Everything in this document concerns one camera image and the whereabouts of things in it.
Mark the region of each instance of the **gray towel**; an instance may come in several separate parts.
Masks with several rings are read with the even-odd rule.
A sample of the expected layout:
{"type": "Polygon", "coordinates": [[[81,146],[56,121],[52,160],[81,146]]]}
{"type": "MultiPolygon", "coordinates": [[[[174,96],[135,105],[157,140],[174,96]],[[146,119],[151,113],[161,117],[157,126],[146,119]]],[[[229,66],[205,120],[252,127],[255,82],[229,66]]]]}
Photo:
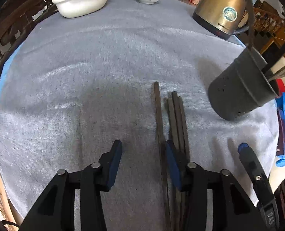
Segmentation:
{"type": "MultiPolygon", "coordinates": [[[[0,173],[24,217],[60,168],[74,172],[97,161],[115,139],[123,143],[116,183],[102,194],[108,230],[164,230],[153,82],[166,98],[183,98],[191,160],[230,170],[256,201],[237,147],[247,142],[269,174],[278,121],[269,102],[237,122],[221,119],[206,89],[244,49],[222,40],[177,0],[154,5],[108,0],[99,11],[38,24],[14,57],[0,88],[0,173]]],[[[76,230],[80,230],[76,201],[76,230]]]]}

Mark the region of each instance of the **gray cup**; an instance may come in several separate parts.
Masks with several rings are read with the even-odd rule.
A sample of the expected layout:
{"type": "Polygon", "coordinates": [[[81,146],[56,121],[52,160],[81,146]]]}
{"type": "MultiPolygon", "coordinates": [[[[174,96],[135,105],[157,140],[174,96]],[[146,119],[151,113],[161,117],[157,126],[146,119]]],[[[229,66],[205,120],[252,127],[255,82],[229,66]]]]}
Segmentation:
{"type": "Polygon", "coordinates": [[[277,82],[268,82],[261,72],[266,64],[256,49],[246,48],[210,84],[209,101],[220,117],[233,121],[279,97],[277,82]]]}

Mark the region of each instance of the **gold kettle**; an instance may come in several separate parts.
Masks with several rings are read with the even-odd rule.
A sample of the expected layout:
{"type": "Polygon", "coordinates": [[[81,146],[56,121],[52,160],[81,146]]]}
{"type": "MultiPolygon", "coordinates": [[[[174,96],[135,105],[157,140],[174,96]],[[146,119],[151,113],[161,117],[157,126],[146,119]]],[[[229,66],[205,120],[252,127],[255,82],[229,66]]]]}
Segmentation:
{"type": "Polygon", "coordinates": [[[237,28],[245,10],[245,0],[201,0],[194,13],[194,20],[223,39],[248,30],[248,23],[237,28]]]}

